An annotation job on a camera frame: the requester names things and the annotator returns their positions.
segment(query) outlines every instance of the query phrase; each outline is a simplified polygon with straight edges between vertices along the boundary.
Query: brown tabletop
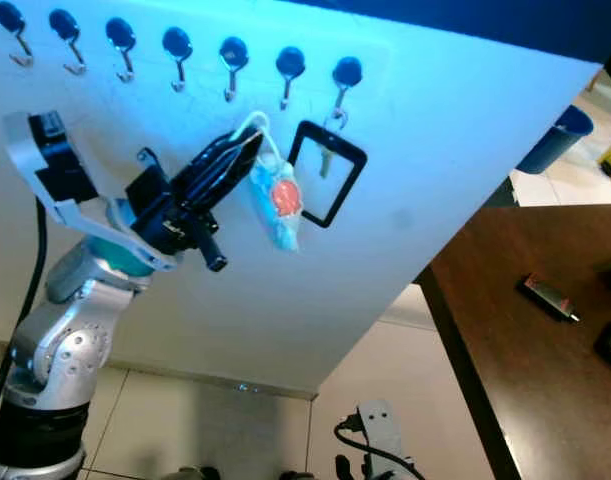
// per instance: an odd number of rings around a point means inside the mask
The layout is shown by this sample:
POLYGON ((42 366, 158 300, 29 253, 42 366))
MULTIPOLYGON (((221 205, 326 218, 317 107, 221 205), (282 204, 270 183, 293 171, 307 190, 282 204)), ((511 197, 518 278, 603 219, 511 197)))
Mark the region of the brown tabletop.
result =
POLYGON ((611 480, 611 205, 484 208, 419 277, 496 478, 611 480), (577 306, 516 290, 538 272, 577 306))

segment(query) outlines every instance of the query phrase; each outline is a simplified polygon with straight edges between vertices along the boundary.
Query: black cord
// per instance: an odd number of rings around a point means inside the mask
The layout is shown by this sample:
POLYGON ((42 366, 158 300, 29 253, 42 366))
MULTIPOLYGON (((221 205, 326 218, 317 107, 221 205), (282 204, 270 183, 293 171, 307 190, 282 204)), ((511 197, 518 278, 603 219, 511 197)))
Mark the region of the black cord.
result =
MULTIPOLYGON (((45 207, 43 207, 43 204, 38 198, 36 198, 36 224, 38 226, 38 250, 36 253, 36 262, 34 264, 32 278, 29 281, 29 287, 27 287, 27 293, 25 293, 25 300, 23 301, 23 306, 21 307, 21 312, 18 315, 18 320, 16 321, 16 326, 14 327, 14 330, 18 328, 18 325, 23 321, 23 319, 29 314, 30 310, 32 309, 34 297, 36 296, 36 291, 38 290, 38 286, 40 285, 41 281, 41 276, 43 275, 43 268, 45 267, 45 258, 47 257, 47 224, 45 223, 45 207)), ((12 366, 12 356, 10 354, 10 350, 11 341, 7 345, 5 355, 3 356, 3 360, 0 365, 0 397, 3 393, 3 388, 5 387, 5 381, 7 380, 9 369, 12 366)))
POLYGON ((404 459, 397 457, 396 455, 392 455, 391 453, 386 452, 385 450, 379 450, 378 448, 370 447, 369 445, 365 445, 364 443, 355 442, 351 438, 341 435, 340 431, 342 429, 343 429, 342 425, 336 425, 334 427, 334 435, 345 445, 349 445, 350 447, 358 448, 359 450, 362 450, 364 452, 371 453, 372 455, 378 455, 379 457, 383 457, 383 458, 386 458, 387 460, 391 460, 392 462, 398 463, 405 470, 407 470, 409 473, 414 475, 418 480, 425 480, 425 477, 421 475, 421 472, 419 472, 418 470, 416 470, 416 468, 414 468, 413 463, 408 463, 404 459))

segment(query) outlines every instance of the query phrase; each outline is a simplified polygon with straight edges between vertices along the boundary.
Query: black frame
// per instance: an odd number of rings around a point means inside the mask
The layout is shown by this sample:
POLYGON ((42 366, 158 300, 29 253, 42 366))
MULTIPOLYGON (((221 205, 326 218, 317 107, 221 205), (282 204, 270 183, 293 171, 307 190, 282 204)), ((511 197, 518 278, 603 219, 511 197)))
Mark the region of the black frame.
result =
POLYGON ((327 212, 325 218, 318 218, 307 210, 303 210, 303 216, 305 218, 311 222, 314 222, 319 227, 327 228, 331 225, 332 220, 334 220, 338 210, 345 201, 345 197, 347 197, 347 194, 354 185, 354 182, 356 182, 358 175, 361 173, 361 170, 363 170, 363 167, 367 163, 367 154, 357 146, 352 145, 347 140, 344 140, 338 135, 325 130, 323 127, 319 127, 308 120, 303 120, 298 125, 296 136, 294 137, 294 143, 292 143, 292 149, 289 152, 288 161, 294 166, 296 166, 298 154, 300 153, 301 145, 303 144, 303 139, 305 138, 309 138, 315 141, 317 144, 323 145, 336 155, 339 155, 354 164, 354 167, 352 168, 351 172, 349 172, 347 180, 345 180, 345 183, 338 192, 338 195, 336 195, 334 203, 332 203, 332 206, 327 212))

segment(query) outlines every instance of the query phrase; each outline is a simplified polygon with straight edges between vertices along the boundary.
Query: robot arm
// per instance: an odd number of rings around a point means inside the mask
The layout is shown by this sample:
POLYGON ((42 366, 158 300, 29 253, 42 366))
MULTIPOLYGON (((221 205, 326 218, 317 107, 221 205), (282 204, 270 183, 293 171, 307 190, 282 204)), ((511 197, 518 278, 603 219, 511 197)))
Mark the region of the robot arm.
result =
POLYGON ((11 340, 13 366, 0 407, 0 479, 74 479, 98 369, 121 312, 156 270, 187 249, 208 268, 226 258, 210 209, 249 172, 263 130, 249 122, 210 143, 173 179, 149 149, 124 198, 70 144, 56 112, 4 120, 8 153, 54 220, 87 236, 49 272, 45 298, 11 340))

